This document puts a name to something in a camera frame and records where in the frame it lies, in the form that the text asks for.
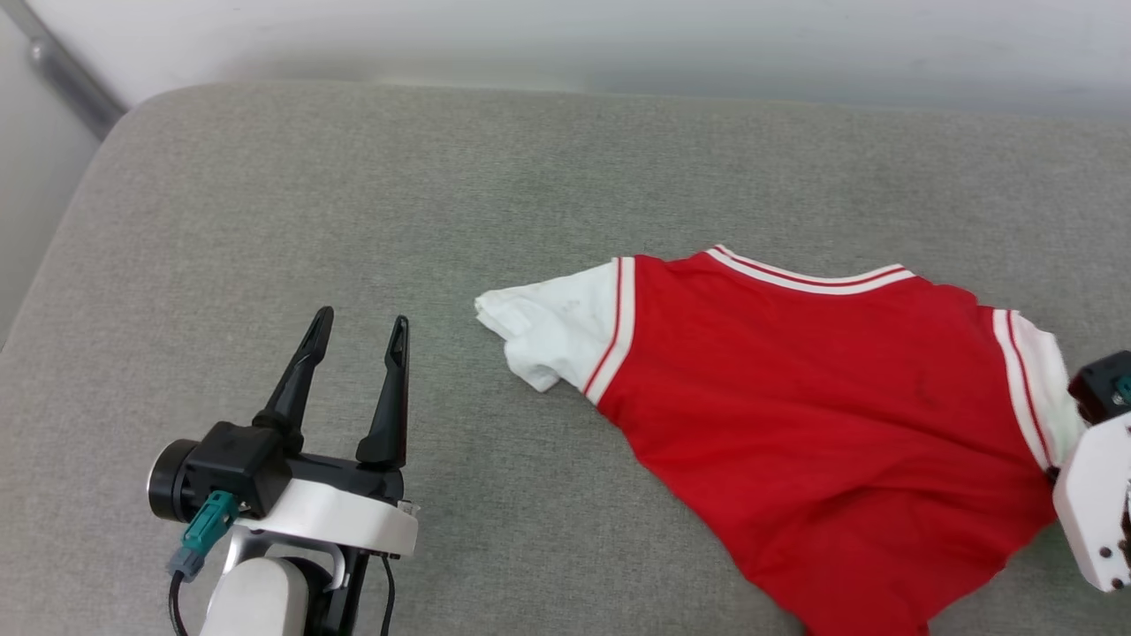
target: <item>metal frame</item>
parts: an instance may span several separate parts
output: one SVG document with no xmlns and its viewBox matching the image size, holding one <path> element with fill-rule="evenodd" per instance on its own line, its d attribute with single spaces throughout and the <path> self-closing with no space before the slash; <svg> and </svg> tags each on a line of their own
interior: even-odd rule
<svg viewBox="0 0 1131 636">
<path fill-rule="evenodd" d="M 0 0 L 0 10 L 27 35 L 28 61 L 55 95 L 90 129 L 100 140 L 126 114 L 51 35 L 23 0 Z"/>
</svg>

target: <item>teal connector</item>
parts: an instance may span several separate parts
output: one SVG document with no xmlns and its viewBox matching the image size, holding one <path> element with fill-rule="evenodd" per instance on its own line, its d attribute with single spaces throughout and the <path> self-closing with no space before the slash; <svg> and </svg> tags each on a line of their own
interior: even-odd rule
<svg viewBox="0 0 1131 636">
<path fill-rule="evenodd" d="M 181 535 L 181 548 L 169 560 L 169 574 L 183 573 L 191 583 L 205 565 L 205 557 L 240 516 L 240 502 L 231 492 L 217 490 L 192 517 L 189 528 Z"/>
</svg>

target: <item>gray fabric surface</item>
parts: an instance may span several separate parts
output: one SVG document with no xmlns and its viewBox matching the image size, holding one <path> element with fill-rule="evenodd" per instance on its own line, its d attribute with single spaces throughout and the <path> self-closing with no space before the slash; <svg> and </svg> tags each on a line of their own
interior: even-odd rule
<svg viewBox="0 0 1131 636">
<path fill-rule="evenodd" d="M 1131 344 L 1129 140 L 791 103 L 344 84 L 158 97 L 100 152 L 0 354 L 0 633 L 166 633 L 182 528 L 149 514 L 150 463 L 249 422 L 329 303 L 316 453 L 352 455 L 391 320 L 413 320 L 405 474 L 423 508 L 395 634 L 800 634 L 577 392 L 507 370 L 472 299 L 725 241 L 815 275 L 903 263 L 1022 310 L 1076 368 Z M 185 588 L 191 633 L 222 555 Z M 357 634 L 378 630 L 379 570 Z M 1052 527 L 932 628 L 1126 634 L 1131 598 L 1093 591 Z"/>
</svg>

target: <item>t-shirt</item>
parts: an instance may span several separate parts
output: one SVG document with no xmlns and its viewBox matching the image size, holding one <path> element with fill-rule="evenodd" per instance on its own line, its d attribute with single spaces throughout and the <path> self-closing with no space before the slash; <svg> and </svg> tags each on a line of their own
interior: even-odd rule
<svg viewBox="0 0 1131 636">
<path fill-rule="evenodd" d="M 814 636 L 926 634 L 1055 519 L 1046 470 L 1085 428 L 1053 335 L 899 265 L 822 278 L 716 246 L 475 306 Z"/>
</svg>

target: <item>shirt sleeve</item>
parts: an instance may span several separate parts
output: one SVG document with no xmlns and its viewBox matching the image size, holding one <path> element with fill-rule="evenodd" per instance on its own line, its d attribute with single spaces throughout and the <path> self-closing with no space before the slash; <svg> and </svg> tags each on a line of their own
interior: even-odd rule
<svg viewBox="0 0 1131 636">
<path fill-rule="evenodd" d="M 515 375 L 539 392 L 559 379 L 586 392 L 616 332 L 622 260 L 475 299 Z"/>
</svg>

